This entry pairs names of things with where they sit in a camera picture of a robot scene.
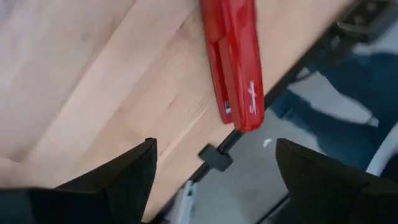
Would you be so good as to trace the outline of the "red stapler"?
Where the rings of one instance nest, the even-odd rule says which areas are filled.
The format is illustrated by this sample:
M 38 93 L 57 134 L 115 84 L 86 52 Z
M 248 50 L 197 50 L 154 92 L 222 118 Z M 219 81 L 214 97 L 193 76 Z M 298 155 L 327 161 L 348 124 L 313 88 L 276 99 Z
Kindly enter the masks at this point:
M 242 133 L 265 113 L 255 0 L 200 0 L 216 100 L 224 124 Z

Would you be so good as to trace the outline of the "white edge bracket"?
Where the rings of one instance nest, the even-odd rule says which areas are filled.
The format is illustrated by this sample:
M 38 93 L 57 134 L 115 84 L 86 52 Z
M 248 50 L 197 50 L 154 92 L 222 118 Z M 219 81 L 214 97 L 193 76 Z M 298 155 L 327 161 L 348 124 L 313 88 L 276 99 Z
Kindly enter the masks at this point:
M 178 194 L 175 224 L 190 224 L 195 204 L 197 183 L 188 180 Z

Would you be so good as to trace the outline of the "white chair base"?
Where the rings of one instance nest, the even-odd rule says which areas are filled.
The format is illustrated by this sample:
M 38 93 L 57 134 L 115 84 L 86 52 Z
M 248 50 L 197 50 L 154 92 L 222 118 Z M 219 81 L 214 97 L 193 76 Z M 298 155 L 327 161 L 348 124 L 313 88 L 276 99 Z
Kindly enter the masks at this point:
M 398 154 L 398 123 L 391 129 L 385 140 L 380 145 L 366 172 L 380 176 L 386 164 L 395 154 Z

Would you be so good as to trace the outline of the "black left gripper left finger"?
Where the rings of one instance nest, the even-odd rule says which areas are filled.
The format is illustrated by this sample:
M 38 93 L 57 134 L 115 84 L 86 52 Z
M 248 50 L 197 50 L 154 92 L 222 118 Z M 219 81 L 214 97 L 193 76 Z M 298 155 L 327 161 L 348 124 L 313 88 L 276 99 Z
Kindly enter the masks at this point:
M 141 224 L 157 168 L 157 140 L 144 142 L 57 188 L 98 196 L 108 224 Z

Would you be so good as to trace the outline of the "black chair base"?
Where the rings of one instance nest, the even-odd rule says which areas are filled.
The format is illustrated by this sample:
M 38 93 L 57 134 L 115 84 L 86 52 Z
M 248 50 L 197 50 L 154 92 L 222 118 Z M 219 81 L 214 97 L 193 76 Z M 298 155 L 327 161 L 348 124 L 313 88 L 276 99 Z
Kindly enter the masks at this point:
M 397 0 L 356 0 L 336 20 L 336 26 L 347 37 L 368 44 L 383 35 L 397 19 Z

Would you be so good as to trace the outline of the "person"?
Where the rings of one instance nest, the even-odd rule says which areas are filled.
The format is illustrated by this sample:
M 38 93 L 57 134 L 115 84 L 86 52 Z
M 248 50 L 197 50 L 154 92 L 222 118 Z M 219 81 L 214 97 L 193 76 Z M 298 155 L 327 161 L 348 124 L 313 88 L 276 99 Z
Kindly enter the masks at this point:
M 398 54 L 351 54 L 336 65 L 319 56 L 307 67 L 320 72 L 340 94 L 361 103 L 379 124 L 352 123 L 322 113 L 290 90 L 271 104 L 271 111 L 311 134 L 330 158 L 366 170 L 398 123 Z

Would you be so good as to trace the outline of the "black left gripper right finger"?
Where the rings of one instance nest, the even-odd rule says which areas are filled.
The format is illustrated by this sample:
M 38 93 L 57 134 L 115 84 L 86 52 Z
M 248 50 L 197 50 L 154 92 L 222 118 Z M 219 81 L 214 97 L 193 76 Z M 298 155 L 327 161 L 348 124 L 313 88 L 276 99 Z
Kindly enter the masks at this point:
M 275 156 L 306 224 L 398 224 L 398 167 L 379 177 L 288 139 Z

